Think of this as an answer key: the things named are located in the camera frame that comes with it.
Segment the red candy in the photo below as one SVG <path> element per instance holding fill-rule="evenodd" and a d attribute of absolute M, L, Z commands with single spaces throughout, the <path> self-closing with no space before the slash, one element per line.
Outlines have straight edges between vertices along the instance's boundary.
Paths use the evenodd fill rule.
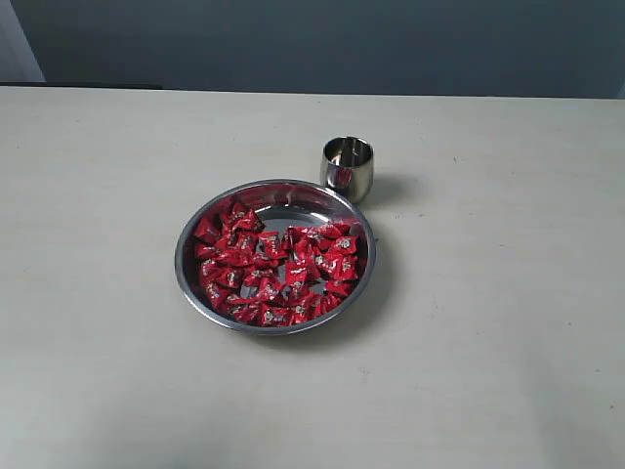
<path fill-rule="evenodd" d="M 253 209 L 237 210 L 230 216 L 230 229 L 234 232 L 244 231 L 250 233 L 260 233 L 265 225 Z"/>
<path fill-rule="evenodd" d="M 261 307 L 258 324 L 260 327 L 289 326 L 293 321 L 293 312 L 287 307 L 275 307 L 264 304 Z"/>
<path fill-rule="evenodd" d="M 333 240 L 328 252 L 355 256 L 358 253 L 358 237 L 356 235 L 339 236 Z"/>
<path fill-rule="evenodd" d="M 313 281 L 308 261 L 287 260 L 285 263 L 285 284 L 301 287 Z"/>
<path fill-rule="evenodd" d="M 287 251 L 282 247 L 280 233 L 278 231 L 262 232 L 258 235 L 264 254 L 272 260 L 281 260 L 288 257 Z"/>
<path fill-rule="evenodd" d="M 193 236 L 205 244 L 213 246 L 222 234 L 209 218 L 202 217 L 193 231 Z"/>
<path fill-rule="evenodd" d="M 219 311 L 231 295 L 231 291 L 228 288 L 223 287 L 215 281 L 205 283 L 203 285 L 203 293 L 213 311 Z"/>
<path fill-rule="evenodd" d="M 324 293 L 338 298 L 347 298 L 354 289 L 354 283 L 350 280 L 329 279 L 324 283 Z"/>

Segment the round stainless steel plate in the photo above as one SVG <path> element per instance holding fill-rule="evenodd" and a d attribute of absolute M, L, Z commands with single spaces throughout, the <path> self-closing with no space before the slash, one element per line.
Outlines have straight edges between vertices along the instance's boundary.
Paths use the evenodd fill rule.
<path fill-rule="evenodd" d="M 254 210 L 260 221 L 269 229 L 285 229 L 288 223 L 304 227 L 319 227 L 325 222 L 337 220 L 350 226 L 350 235 L 356 237 L 356 253 L 363 260 L 356 266 L 360 275 L 356 286 L 344 302 L 318 319 L 303 324 L 282 327 L 247 325 L 227 318 L 210 305 L 200 287 L 199 261 L 194 258 L 192 234 L 200 219 L 218 220 L 219 212 L 232 209 L 240 202 Z M 247 183 L 222 192 L 205 202 L 188 219 L 179 236 L 175 249 L 175 274 L 178 285 L 187 302 L 203 317 L 228 329 L 259 336 L 282 336 L 318 327 L 342 315 L 367 288 L 376 263 L 377 247 L 370 224 L 360 210 L 343 196 L 320 185 L 297 180 L 271 179 Z"/>

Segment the small stainless steel cup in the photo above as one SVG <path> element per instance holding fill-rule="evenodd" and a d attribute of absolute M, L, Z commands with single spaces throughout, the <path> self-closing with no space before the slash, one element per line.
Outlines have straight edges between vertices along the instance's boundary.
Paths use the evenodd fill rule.
<path fill-rule="evenodd" d="M 373 185 L 373 148 L 353 136 L 330 140 L 322 150 L 319 179 L 351 203 L 363 201 Z"/>

